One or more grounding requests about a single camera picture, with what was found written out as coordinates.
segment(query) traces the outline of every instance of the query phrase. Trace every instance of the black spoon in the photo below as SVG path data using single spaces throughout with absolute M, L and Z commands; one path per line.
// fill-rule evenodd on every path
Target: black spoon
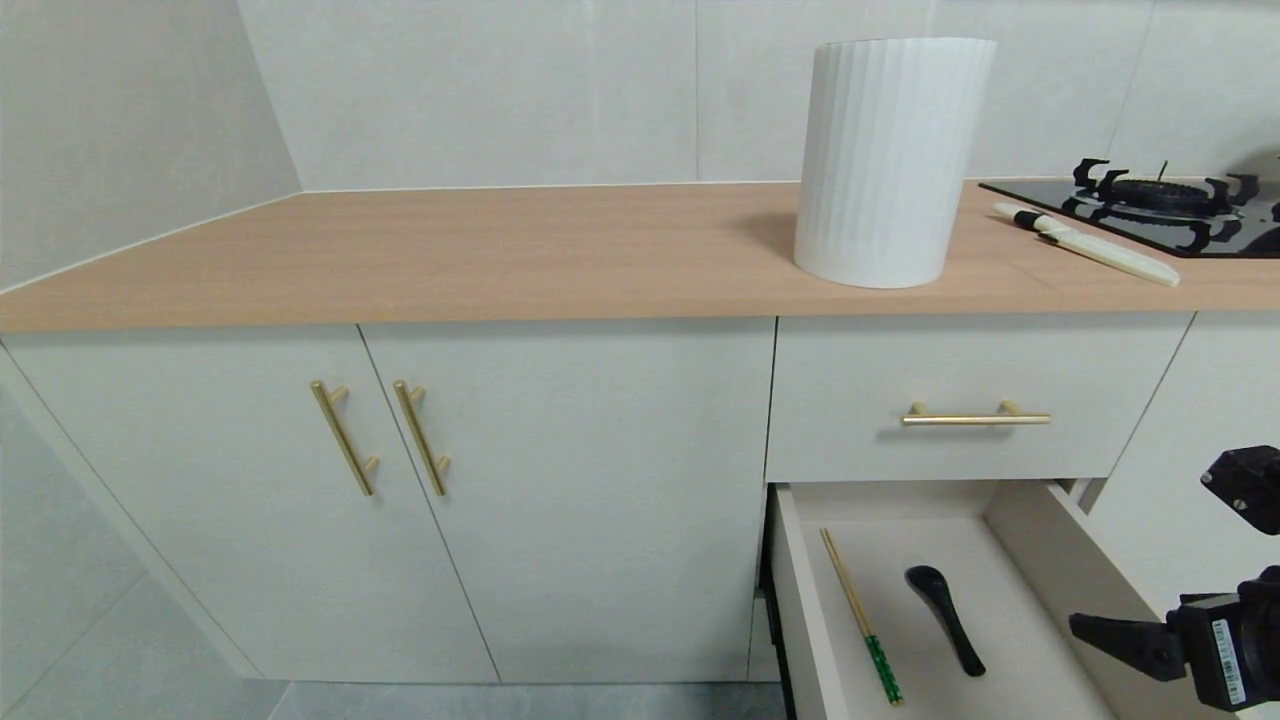
M 972 678 L 984 675 L 987 666 L 982 664 L 978 652 L 969 642 L 969 635 L 965 634 L 964 626 L 960 624 L 960 616 L 956 615 L 955 605 L 951 602 L 951 589 L 947 588 L 947 579 L 942 577 L 942 571 L 929 565 L 916 565 L 906 571 L 906 582 L 920 593 L 920 597 L 933 607 L 942 620 L 947 634 L 951 635 L 951 646 L 955 647 L 964 671 Z

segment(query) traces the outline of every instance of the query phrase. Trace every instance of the brass bar handle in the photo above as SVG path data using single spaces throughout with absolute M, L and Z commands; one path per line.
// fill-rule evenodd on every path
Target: brass bar handle
M 902 425 L 1047 425 L 1053 421 L 1048 413 L 1023 413 L 1005 400 L 996 415 L 931 415 L 923 402 L 913 402 L 911 411 L 902 415 Z
M 347 398 L 349 392 L 346 386 L 329 392 L 329 388 L 324 386 L 324 380 L 315 380 L 311 383 L 311 395 L 316 396 L 316 402 L 320 405 L 320 411 L 324 413 L 324 419 L 329 421 L 329 429 L 333 430 L 333 437 L 338 441 L 338 447 L 342 448 L 342 456 L 347 459 L 347 465 L 351 466 L 351 474 L 356 475 L 356 484 L 360 486 L 360 492 L 365 493 L 365 497 L 374 495 L 374 487 L 369 484 L 369 475 L 378 469 L 378 456 L 370 455 L 369 460 L 364 464 L 356 457 L 356 448 L 351 445 L 351 437 L 347 434 L 347 428 L 342 424 L 342 418 L 333 406 Z
M 410 434 L 413 436 L 413 443 L 417 445 L 417 452 L 422 456 L 422 464 L 426 465 L 426 474 L 431 478 L 431 487 L 435 488 L 435 495 L 444 497 L 448 492 L 444 489 L 444 471 L 449 469 L 449 456 L 442 455 L 439 460 L 435 459 L 435 454 L 431 452 L 431 443 L 426 442 L 426 433 L 422 432 L 422 421 L 417 419 L 417 410 L 415 406 L 422 402 L 422 397 L 426 395 L 426 389 L 421 386 L 408 389 L 404 380 L 396 380 L 392 383 L 396 388 L 396 397 L 401 401 L 401 410 L 404 413 L 404 420 L 408 423 Z

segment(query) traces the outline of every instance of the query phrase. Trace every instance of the barcode label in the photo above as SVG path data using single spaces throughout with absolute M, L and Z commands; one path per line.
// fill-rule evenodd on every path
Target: barcode label
M 1231 705 L 1240 705 L 1244 702 L 1244 680 L 1240 679 L 1235 643 L 1231 642 L 1231 628 L 1228 626 L 1226 620 L 1213 620 L 1213 639 L 1217 641 L 1217 659 L 1222 661 L 1226 696 L 1231 700 Z

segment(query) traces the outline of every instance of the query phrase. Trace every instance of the gas stove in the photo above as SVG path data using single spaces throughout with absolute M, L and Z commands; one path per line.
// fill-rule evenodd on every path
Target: gas stove
M 1133 178 L 1102 168 L 1107 164 L 1085 158 L 1074 181 L 980 186 L 1179 258 L 1280 258 L 1280 183 L 1247 174 L 1170 182 L 1164 170 L 1155 179 Z

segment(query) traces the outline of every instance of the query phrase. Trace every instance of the wooden countertop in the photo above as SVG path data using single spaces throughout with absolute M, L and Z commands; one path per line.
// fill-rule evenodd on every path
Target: wooden countertop
M 861 290 L 791 263 L 796 184 L 307 193 L 0 295 L 4 332 L 570 318 L 1280 309 L 1280 261 L 1178 288 L 1037 241 L 969 183 L 942 278 Z

